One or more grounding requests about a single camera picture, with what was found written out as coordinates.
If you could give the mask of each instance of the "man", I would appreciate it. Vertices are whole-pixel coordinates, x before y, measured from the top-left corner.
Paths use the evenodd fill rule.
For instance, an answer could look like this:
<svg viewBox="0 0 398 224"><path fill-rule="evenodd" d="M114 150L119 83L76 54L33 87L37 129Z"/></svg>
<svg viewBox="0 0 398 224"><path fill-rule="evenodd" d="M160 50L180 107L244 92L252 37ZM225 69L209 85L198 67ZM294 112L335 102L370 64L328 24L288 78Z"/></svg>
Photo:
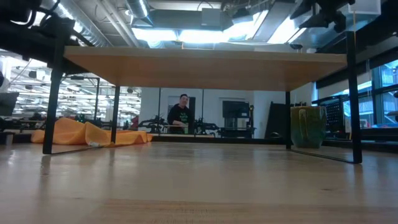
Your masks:
<svg viewBox="0 0 398 224"><path fill-rule="evenodd" d="M173 106L167 116L167 121L169 125L180 126L180 127L170 127L169 131L172 134L184 134L185 128L188 126L190 130L193 127L193 117L191 111L187 108L188 95L182 94L180 96L180 102Z"/></svg>

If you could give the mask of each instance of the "fluorescent light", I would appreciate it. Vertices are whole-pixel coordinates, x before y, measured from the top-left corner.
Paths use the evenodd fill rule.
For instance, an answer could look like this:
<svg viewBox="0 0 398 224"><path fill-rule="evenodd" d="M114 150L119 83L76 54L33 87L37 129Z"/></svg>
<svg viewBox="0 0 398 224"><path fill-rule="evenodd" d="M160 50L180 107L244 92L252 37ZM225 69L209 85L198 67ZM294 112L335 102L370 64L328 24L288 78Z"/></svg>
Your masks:
<svg viewBox="0 0 398 224"><path fill-rule="evenodd" d="M183 30L180 41L194 44L227 42L228 38L222 31L212 30Z"/></svg>
<svg viewBox="0 0 398 224"><path fill-rule="evenodd" d="M132 28L132 31L137 39L145 40L148 42L177 40L177 36L175 35L174 30Z"/></svg>
<svg viewBox="0 0 398 224"><path fill-rule="evenodd" d="M237 38L237 37L244 37L247 35L248 32L253 27L254 22L249 21L249 22L240 22L238 24L234 24L230 28L224 30L224 35L226 38Z"/></svg>
<svg viewBox="0 0 398 224"><path fill-rule="evenodd" d="M253 24L251 30L246 35L246 40L252 39L254 37L257 30L259 30L261 24L264 22L264 19L266 19L268 12L269 12L268 10L265 10L265 11L258 12L255 15L253 15L254 24Z"/></svg>
<svg viewBox="0 0 398 224"><path fill-rule="evenodd" d="M276 29L272 37L268 40L268 44L284 44L299 30L296 28L294 21L286 18L283 23Z"/></svg>

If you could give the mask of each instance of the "orange cloth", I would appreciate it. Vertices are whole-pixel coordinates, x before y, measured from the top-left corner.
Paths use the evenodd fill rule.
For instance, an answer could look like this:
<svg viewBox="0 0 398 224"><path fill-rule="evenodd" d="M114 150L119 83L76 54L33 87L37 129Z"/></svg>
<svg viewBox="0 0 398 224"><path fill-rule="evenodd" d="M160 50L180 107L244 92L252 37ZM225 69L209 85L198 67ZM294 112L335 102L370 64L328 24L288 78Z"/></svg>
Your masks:
<svg viewBox="0 0 398 224"><path fill-rule="evenodd" d="M30 140L33 143L43 143L44 131L34 131ZM111 142L111 131L102 130L89 122L83 124L68 118L60 118L55 122L53 137L54 144L98 144L109 147L142 144L151 140L152 135L147 134L145 131L118 131L116 133L116 143L113 143Z"/></svg>

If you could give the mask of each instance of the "ceiling light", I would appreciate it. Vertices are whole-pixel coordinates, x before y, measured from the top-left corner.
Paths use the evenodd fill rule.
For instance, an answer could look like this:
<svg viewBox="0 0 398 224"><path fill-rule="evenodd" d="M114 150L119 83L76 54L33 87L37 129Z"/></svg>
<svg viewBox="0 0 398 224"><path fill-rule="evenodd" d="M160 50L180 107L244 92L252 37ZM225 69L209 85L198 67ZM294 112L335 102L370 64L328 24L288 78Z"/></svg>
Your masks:
<svg viewBox="0 0 398 224"><path fill-rule="evenodd" d="M222 31L183 30L180 35L180 41L194 44L208 44L227 42L228 37L223 35Z"/></svg>
<svg viewBox="0 0 398 224"><path fill-rule="evenodd" d="M296 27L296 25L294 24L294 21L291 20L289 17L285 19L285 21L278 27L278 29L274 32L274 34L272 35L272 37L268 40L268 44L284 44L286 43L288 40L293 39L293 35L296 36L296 38L299 35L295 35L295 34L299 34L304 31L299 31L299 28Z"/></svg>
<svg viewBox="0 0 398 224"><path fill-rule="evenodd" d="M139 40L149 42L177 40L177 36L175 35L174 30L132 28L132 31Z"/></svg>
<svg viewBox="0 0 398 224"><path fill-rule="evenodd" d="M251 30L246 35L246 40L252 39L254 37L257 30L259 30L261 24L266 19L268 12L269 12L268 10L265 10L265 11L258 12L255 15L253 15L254 24L253 24Z"/></svg>

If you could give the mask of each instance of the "ceramic mug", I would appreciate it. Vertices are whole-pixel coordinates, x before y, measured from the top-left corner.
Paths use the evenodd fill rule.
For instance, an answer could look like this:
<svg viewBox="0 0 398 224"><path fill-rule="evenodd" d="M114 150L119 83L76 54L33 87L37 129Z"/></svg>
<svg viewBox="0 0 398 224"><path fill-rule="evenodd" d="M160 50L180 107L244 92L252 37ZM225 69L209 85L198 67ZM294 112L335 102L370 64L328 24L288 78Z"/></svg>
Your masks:
<svg viewBox="0 0 398 224"><path fill-rule="evenodd" d="M290 117L293 144L318 149L326 136L326 108L297 106L290 109Z"/></svg>

